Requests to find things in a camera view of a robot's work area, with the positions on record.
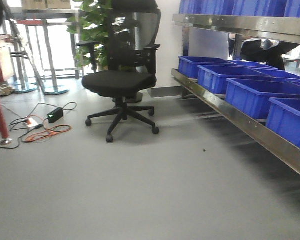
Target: chair seat cushion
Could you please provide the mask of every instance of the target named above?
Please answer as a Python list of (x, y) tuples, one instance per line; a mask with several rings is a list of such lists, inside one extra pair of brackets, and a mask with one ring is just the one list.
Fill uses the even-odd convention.
[(149, 73), (107, 70), (84, 76), (82, 85), (103, 97), (123, 98), (154, 87), (156, 78)]

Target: chair base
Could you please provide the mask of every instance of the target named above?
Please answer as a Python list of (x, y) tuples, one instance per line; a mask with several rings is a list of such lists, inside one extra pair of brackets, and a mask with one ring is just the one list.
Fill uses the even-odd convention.
[(91, 126), (92, 125), (91, 119), (93, 119), (93, 118), (116, 115), (115, 119), (113, 120), (113, 122), (110, 125), (108, 132), (107, 132), (107, 137), (106, 137), (107, 143), (112, 143), (114, 141), (111, 133), (113, 132), (115, 127), (119, 124), (119, 122), (121, 120), (127, 120), (128, 116), (133, 117), (141, 122), (144, 122), (144, 123), (152, 126), (152, 133), (158, 134), (160, 130), (158, 127), (156, 127), (156, 124), (153, 121), (151, 121), (150, 119), (137, 113), (137, 112), (146, 111), (146, 110), (148, 110), (148, 114), (150, 116), (153, 116), (155, 114), (155, 108), (153, 106), (127, 106), (127, 103), (123, 102), (122, 98), (116, 98), (115, 99), (115, 107), (113, 109), (89, 115), (87, 117), (87, 120), (85, 121), (85, 125)]
[(132, 96), (132, 97), (125, 97), (124, 98), (124, 102), (127, 103), (127, 104), (137, 104), (137, 103), (140, 103), (142, 102), (142, 98), (143, 98), (143, 94), (141, 92), (138, 92), (135, 96)]

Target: white wall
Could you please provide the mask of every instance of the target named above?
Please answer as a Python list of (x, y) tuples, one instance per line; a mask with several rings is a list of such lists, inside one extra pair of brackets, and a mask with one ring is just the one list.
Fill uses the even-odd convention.
[(175, 26), (173, 14), (179, 13), (179, 0), (156, 0), (161, 10), (161, 22), (156, 43), (157, 51), (156, 88), (179, 86), (171, 75), (171, 69), (178, 68), (178, 56), (182, 54), (182, 27)]
[[(179, 13), (180, 0), (156, 0), (161, 10), (161, 22), (156, 39), (161, 48), (157, 51), (156, 88), (179, 86), (171, 75), (182, 55), (182, 27), (176, 26), (173, 14)], [(190, 29), (189, 55), (198, 57), (228, 58), (228, 33)]]

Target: power strip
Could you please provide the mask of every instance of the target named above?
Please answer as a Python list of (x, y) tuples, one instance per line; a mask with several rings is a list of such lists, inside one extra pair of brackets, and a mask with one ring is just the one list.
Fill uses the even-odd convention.
[(26, 122), (25, 125), (30, 129), (30, 128), (34, 128), (35, 126), (38, 125), (37, 121), (34, 120), (32, 117), (29, 117)]

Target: cardboard box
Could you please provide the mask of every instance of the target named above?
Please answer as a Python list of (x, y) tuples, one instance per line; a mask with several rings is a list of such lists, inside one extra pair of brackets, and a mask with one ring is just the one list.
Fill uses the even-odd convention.
[(46, 0), (48, 9), (71, 9), (71, 0)]
[(46, 0), (22, 0), (23, 10), (47, 9)]

